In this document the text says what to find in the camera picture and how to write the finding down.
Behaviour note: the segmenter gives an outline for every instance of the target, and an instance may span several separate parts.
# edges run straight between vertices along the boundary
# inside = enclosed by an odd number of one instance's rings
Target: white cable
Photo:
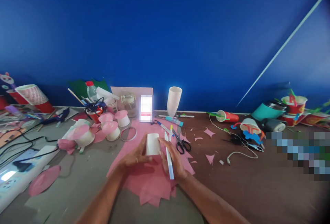
[[[222,131],[225,131],[225,132],[227,132],[227,133],[229,133],[229,134],[236,135],[237,137],[239,137],[237,134],[231,133],[231,132],[229,132],[229,131],[227,131],[227,130],[224,130],[224,129],[222,129],[222,128],[219,128],[217,125],[215,125],[215,124],[212,122],[212,120],[211,120],[211,115],[209,115],[209,118],[210,118],[211,123],[212,123],[214,126],[216,126],[218,129],[221,129]],[[250,148],[248,148],[243,142],[242,142],[242,145],[241,145],[241,146],[242,146],[242,147],[246,147],[246,148],[249,149],[251,152],[253,152],[253,151],[252,151]],[[229,156],[227,157],[227,163],[228,163],[228,165],[230,165],[229,157],[232,156],[234,153],[240,153],[240,154],[242,154],[242,155],[244,155],[244,156],[246,156],[246,157],[249,157],[249,158],[251,158],[251,159],[257,159],[257,158],[258,158],[258,155],[257,155],[255,152],[253,152],[254,155],[255,155],[255,157],[248,156],[248,155],[246,155],[246,154],[244,154],[244,153],[241,153],[241,152],[232,152],[232,153],[229,154]]]

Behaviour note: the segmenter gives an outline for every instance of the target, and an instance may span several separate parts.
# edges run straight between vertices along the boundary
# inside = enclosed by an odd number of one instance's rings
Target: brown table surface
[[[192,144],[190,161],[195,177],[209,189],[217,193],[251,223],[311,223],[321,215],[322,206],[329,192],[329,184],[317,181],[314,175],[304,173],[287,154],[277,152],[271,141],[264,141],[265,151],[257,152],[258,159],[241,154],[227,156],[239,151],[254,156],[248,149],[234,145],[222,139],[230,135],[216,128],[205,113],[186,113],[195,118],[180,118],[184,122],[181,128]],[[240,121],[247,116],[240,115]],[[230,132],[239,132],[230,128],[232,123],[220,123],[211,117],[213,123]],[[215,134],[210,137],[204,131],[208,128]],[[301,132],[327,132],[317,127],[299,124],[292,128]],[[210,165],[205,155],[215,155]]]

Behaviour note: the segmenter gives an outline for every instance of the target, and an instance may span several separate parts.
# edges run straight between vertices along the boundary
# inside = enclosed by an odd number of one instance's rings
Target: smartphone
[[[152,95],[141,95],[139,120],[140,122],[152,122],[153,98]]]

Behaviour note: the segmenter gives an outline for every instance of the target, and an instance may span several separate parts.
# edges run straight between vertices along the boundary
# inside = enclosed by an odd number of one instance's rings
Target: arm
[[[76,224],[107,224],[116,198],[120,183],[127,171],[127,168],[137,163],[148,163],[152,161],[151,157],[143,156],[145,150],[145,134],[140,144],[129,154],[118,162],[111,171],[106,184],[90,203],[83,215]]]
[[[210,224],[249,224],[249,222],[230,204],[209,190],[184,169],[181,163],[180,154],[172,143],[166,142],[163,138],[159,138],[159,141],[167,147],[171,154],[174,178],[177,180],[180,187],[196,204],[198,209]],[[160,152],[160,155],[164,170],[168,171],[166,157],[163,152]]]

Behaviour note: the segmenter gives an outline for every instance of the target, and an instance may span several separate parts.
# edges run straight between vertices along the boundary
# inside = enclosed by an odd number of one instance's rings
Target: black scissors
[[[186,142],[185,140],[181,140],[180,137],[177,135],[177,133],[172,130],[172,132],[174,133],[175,137],[176,137],[176,149],[179,151],[180,154],[184,154],[185,153],[185,150],[187,152],[190,152],[191,151],[191,145]]]

